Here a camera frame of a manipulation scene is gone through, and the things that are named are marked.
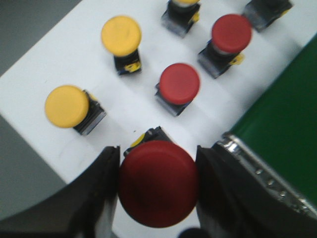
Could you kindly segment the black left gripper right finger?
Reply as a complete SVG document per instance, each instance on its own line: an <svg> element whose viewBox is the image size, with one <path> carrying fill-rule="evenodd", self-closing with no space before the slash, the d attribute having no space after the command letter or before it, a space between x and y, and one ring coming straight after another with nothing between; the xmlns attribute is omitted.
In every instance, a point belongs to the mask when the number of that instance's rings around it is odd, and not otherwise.
<svg viewBox="0 0 317 238"><path fill-rule="evenodd" d="M213 238L315 238L317 221L278 201L224 148L197 147L197 213Z"/></svg>

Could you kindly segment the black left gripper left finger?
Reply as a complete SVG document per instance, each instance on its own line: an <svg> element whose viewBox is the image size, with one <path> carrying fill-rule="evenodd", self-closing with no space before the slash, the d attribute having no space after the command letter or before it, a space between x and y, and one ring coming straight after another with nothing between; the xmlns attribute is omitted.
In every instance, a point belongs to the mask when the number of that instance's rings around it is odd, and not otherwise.
<svg viewBox="0 0 317 238"><path fill-rule="evenodd" d="M73 182L0 222L2 238L109 238L117 202L120 148L108 146Z"/></svg>

